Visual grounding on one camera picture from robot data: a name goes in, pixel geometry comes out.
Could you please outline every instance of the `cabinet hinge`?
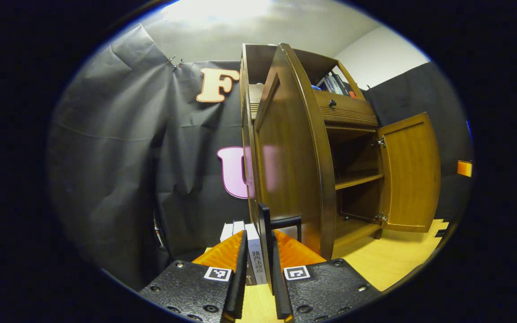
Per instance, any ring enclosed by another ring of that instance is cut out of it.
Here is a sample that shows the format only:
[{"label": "cabinet hinge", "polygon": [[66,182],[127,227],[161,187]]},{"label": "cabinet hinge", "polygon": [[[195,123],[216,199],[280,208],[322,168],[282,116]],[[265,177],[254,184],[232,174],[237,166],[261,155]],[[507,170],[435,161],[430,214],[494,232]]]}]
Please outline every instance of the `cabinet hinge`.
[{"label": "cabinet hinge", "polygon": [[386,216],[384,216],[384,212],[380,212],[380,214],[375,215],[374,218],[379,220],[379,221],[387,222],[388,221],[388,215],[390,215],[390,214],[386,214]]},{"label": "cabinet hinge", "polygon": [[384,142],[384,136],[380,137],[380,140],[376,139],[376,141],[371,144],[372,147],[377,148],[380,148],[380,145],[382,145],[382,147],[386,147],[386,143]]}]

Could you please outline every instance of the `white wall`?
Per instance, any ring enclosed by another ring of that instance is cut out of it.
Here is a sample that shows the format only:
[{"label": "white wall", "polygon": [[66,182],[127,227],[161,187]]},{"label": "white wall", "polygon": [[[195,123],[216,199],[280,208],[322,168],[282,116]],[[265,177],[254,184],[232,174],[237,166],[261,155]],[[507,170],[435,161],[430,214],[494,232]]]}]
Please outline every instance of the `white wall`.
[{"label": "white wall", "polygon": [[[385,26],[363,35],[335,58],[344,65],[363,90],[368,89],[367,85],[376,86],[429,62],[429,58],[414,45]],[[335,72],[346,80],[338,68]]]}]

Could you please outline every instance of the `wooden floor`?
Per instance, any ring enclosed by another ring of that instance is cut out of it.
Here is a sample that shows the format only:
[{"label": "wooden floor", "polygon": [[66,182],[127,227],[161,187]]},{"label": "wooden floor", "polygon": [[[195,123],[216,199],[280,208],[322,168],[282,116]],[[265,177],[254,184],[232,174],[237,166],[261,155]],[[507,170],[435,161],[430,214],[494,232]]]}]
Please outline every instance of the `wooden floor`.
[{"label": "wooden floor", "polygon": [[[424,263],[442,239],[436,238],[436,233],[447,226],[448,223],[435,219],[428,233],[384,230],[379,240],[365,237],[356,243],[336,246],[332,258],[345,259],[383,291]],[[242,319],[237,322],[283,322],[276,318],[275,297],[267,284],[246,286]]]}]

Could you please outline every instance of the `wooden cabinet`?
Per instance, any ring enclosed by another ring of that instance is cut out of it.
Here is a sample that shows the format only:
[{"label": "wooden cabinet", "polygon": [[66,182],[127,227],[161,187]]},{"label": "wooden cabinet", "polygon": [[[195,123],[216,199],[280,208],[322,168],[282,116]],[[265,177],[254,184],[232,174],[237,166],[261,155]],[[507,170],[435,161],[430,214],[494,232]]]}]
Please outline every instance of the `wooden cabinet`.
[{"label": "wooden cabinet", "polygon": [[[357,98],[311,88],[334,67]],[[244,44],[240,82],[253,222],[257,202],[272,219],[300,215],[303,243],[325,259],[337,237],[428,231],[440,161],[426,113],[379,127],[339,61],[287,44]]]}]

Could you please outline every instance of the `ceiling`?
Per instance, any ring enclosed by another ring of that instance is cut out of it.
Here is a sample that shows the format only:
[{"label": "ceiling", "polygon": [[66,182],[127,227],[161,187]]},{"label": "ceiling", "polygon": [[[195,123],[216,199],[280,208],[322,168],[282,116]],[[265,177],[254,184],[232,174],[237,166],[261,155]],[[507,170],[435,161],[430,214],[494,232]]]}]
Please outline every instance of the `ceiling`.
[{"label": "ceiling", "polygon": [[334,0],[179,0],[138,22],[174,63],[240,60],[242,43],[335,57],[380,24]]}]

